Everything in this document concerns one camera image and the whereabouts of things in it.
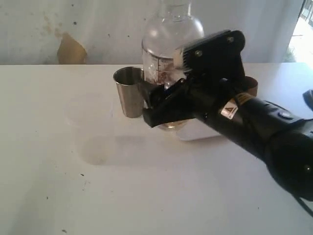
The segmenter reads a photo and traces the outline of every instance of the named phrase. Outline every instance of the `brown paper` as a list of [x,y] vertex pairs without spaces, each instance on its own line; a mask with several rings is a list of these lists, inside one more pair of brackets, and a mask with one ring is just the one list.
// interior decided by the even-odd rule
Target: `brown paper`
[[68,33],[63,33],[57,56],[60,65],[83,65],[86,63],[87,52]]

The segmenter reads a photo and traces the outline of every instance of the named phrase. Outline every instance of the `white wall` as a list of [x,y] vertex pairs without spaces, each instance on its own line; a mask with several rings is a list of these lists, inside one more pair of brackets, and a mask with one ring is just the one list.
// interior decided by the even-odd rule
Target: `white wall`
[[[0,0],[0,64],[57,64],[63,32],[86,48],[88,64],[141,63],[143,29],[157,4],[157,0]],[[206,34],[242,30],[247,37],[245,61],[279,62],[301,4],[302,0],[193,0],[192,13]]]

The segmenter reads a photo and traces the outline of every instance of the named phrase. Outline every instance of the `metal cup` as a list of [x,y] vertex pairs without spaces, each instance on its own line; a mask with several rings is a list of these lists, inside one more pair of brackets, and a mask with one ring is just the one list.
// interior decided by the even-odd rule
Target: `metal cup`
[[116,71],[113,78],[124,115],[128,118],[141,116],[144,100],[139,92],[138,84],[141,79],[144,79],[143,70],[136,67],[125,67]]

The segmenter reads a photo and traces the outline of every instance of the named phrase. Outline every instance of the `glass bottle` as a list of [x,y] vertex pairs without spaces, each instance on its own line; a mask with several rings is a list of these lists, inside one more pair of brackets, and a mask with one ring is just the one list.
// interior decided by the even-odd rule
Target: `glass bottle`
[[[145,80],[165,84],[167,89],[184,77],[174,69],[173,52],[179,46],[204,36],[202,24],[191,15],[191,0],[160,0],[158,12],[148,20],[142,39]],[[185,124],[163,124],[163,130],[175,130]]]

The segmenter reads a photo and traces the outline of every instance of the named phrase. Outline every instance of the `table surface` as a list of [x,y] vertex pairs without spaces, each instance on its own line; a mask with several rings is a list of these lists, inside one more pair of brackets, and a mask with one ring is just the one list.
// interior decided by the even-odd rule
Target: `table surface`
[[[121,67],[0,66],[0,234],[313,234],[266,166],[226,138],[182,142],[125,118],[112,79]],[[313,117],[301,97],[313,88],[305,64],[245,69],[260,97]],[[105,145],[114,154],[102,165],[78,156],[65,119],[86,93],[114,103],[115,145]]]

